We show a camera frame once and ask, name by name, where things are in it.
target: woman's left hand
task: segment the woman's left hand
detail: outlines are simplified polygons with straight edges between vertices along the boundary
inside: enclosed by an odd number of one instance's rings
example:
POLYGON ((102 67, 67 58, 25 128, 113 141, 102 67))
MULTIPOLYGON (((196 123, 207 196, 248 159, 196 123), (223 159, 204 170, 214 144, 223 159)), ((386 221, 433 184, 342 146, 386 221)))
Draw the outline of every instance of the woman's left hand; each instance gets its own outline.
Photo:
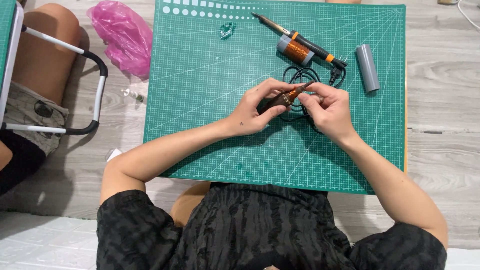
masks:
POLYGON ((249 135, 261 131, 268 122, 287 110, 285 106, 271 107, 262 115, 257 106, 264 98, 273 98, 284 90, 292 90, 294 85, 268 78, 243 94, 233 112, 222 119, 231 136, 249 135))

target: pink plastic bag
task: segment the pink plastic bag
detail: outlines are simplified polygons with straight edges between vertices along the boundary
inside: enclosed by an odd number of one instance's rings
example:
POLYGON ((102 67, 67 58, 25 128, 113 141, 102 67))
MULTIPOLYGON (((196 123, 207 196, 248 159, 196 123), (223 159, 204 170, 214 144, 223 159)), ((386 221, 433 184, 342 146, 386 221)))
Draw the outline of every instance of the pink plastic bag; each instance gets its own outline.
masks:
POLYGON ((122 71, 147 78, 153 32, 135 11, 117 1, 101 1, 87 11, 108 47, 105 54, 122 71))

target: black power cord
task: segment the black power cord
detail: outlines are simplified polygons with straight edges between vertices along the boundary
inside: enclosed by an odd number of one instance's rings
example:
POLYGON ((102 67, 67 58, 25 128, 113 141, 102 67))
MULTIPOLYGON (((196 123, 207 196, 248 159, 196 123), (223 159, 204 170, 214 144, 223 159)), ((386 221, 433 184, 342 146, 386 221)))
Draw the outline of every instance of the black power cord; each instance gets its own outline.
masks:
MULTIPOLYGON (((296 70, 296 72, 293 74, 293 76, 288 81, 289 84, 297 84, 297 83, 301 84, 301 83, 303 83, 304 78, 307 78, 307 82, 311 81, 311 80, 314 80, 316 82, 321 83, 320 77, 318 76, 318 73, 314 69, 309 68, 309 67, 299 68, 297 66, 290 66, 290 67, 285 69, 285 71, 283 72, 283 75, 282 75, 282 81, 283 82, 286 82, 285 77, 286 77, 287 73, 292 69, 296 70)), ((343 81, 345 80, 345 76, 347 75, 347 71, 345 70, 345 68, 340 70, 337 67, 333 67, 332 70, 330 71, 329 85, 332 86, 341 74, 343 74, 343 75, 342 75, 342 78, 341 78, 340 82, 333 87, 339 88, 342 85, 343 81)), ((295 110, 295 109, 292 108, 292 111, 301 111, 301 112, 303 112, 303 115, 292 118, 292 119, 286 119, 286 118, 283 118, 280 115, 281 120, 283 120, 285 122, 292 122, 292 121, 296 121, 296 120, 305 118, 305 119, 307 119, 307 121, 310 124, 310 126, 312 127, 312 129, 316 133, 321 134, 321 132, 315 126, 315 123, 313 122, 312 117, 308 114, 305 106, 303 106, 302 104, 292 104, 291 106, 300 107, 299 110, 295 110)))

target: wooden floor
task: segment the wooden floor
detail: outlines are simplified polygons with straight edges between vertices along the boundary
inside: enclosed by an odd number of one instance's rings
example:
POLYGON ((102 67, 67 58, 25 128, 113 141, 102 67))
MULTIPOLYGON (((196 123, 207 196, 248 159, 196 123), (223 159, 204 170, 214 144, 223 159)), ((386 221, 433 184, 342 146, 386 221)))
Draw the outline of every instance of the wooden floor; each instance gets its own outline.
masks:
MULTIPOLYGON (((43 215, 96 218, 100 181, 108 151, 142 142, 145 105, 125 99, 121 89, 147 93, 148 82, 129 79, 106 58, 105 45, 85 15, 97 0, 51 0, 72 10, 83 29, 82 47, 108 63, 101 125, 94 135, 64 136, 43 168, 6 196, 2 208, 43 215)), ((28 0, 27 8, 48 0, 28 0)), ((123 1, 153 25, 154 0, 123 1)), ((455 6, 435 0, 368 0, 407 4, 408 173, 445 215, 450 246, 480 248, 480 33, 455 6)), ((463 3, 480 22, 476 4, 463 3)), ((92 61, 79 58, 64 98, 69 126, 90 123, 98 80, 92 61)), ((147 184, 153 202, 169 211, 190 180, 155 179, 147 184)), ((337 225, 351 241, 393 224, 375 196, 330 193, 337 225)))

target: green cutting mat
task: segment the green cutting mat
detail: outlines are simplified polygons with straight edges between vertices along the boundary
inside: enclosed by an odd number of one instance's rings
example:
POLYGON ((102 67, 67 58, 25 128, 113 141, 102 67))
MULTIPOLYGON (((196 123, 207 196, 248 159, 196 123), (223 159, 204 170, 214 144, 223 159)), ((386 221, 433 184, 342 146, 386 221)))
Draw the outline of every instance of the green cutting mat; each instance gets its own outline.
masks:
POLYGON ((15 9, 15 0, 0 0, 0 94, 7 60, 8 44, 10 40, 10 29, 15 9))
MULTIPOLYGON (((157 0, 144 142, 226 117, 247 89, 269 77, 281 79, 292 63, 277 53, 279 36, 250 11, 348 58, 343 88, 350 94, 353 125, 403 169, 404 5, 157 0), (219 28, 227 21, 237 27, 220 40, 219 28), (382 87, 372 95, 364 93, 356 60, 361 44, 372 47, 382 87)), ((312 67, 322 81, 329 79, 326 66, 312 67)), ((305 121, 274 119, 259 133, 198 151, 162 176, 373 194, 350 158, 305 121)))

